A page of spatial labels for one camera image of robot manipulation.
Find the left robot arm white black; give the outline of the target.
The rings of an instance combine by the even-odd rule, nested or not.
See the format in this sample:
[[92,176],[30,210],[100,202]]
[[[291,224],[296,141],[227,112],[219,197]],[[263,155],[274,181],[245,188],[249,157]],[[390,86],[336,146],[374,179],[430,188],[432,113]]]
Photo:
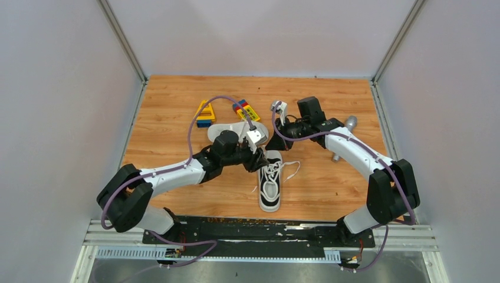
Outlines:
[[181,229],[174,214],[150,201],[173,189],[213,180],[227,166],[241,164],[247,172],[256,172],[268,164],[260,147],[266,139],[267,134],[257,129],[247,131],[243,140],[234,131],[224,130],[185,161],[152,169],[122,166],[97,196],[103,210],[102,227],[119,233],[138,227],[156,232],[165,243],[175,243]]

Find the black white sneaker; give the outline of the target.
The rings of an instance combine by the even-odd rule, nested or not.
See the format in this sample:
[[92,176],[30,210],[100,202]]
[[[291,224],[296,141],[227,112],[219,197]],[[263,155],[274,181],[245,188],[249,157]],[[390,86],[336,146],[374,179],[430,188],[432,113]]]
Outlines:
[[258,170],[259,206],[264,212],[276,212],[281,200],[281,175],[284,165],[279,151],[270,150],[266,152],[269,162]]

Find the white shoelace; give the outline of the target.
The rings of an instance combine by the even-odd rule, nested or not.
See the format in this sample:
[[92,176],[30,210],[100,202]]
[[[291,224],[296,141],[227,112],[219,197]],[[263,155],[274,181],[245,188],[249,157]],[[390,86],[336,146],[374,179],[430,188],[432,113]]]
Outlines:
[[275,187],[275,194],[278,196],[280,185],[281,185],[282,170],[286,165],[292,165],[292,164],[297,164],[298,167],[293,174],[291,174],[285,178],[285,182],[286,182],[287,180],[291,179],[292,177],[294,177],[298,173],[298,171],[301,167],[300,161],[293,161],[293,162],[277,161],[276,163],[270,163],[269,165],[258,169],[258,171],[257,171],[258,181],[261,180],[261,177],[267,176],[267,178],[264,181],[264,184],[272,183]]

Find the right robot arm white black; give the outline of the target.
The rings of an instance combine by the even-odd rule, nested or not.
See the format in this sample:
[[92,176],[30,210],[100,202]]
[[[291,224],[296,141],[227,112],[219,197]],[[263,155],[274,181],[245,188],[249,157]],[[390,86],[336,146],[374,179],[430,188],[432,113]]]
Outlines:
[[300,117],[289,121],[287,104],[271,104],[274,133],[268,150],[288,151],[295,142],[311,140],[354,167],[367,181],[365,204],[337,221],[337,238],[344,246],[352,246],[360,235],[390,222],[416,223],[414,209],[420,205],[419,192],[412,165],[405,159],[394,161],[373,150],[355,137],[346,124],[327,119],[316,97],[297,102]]

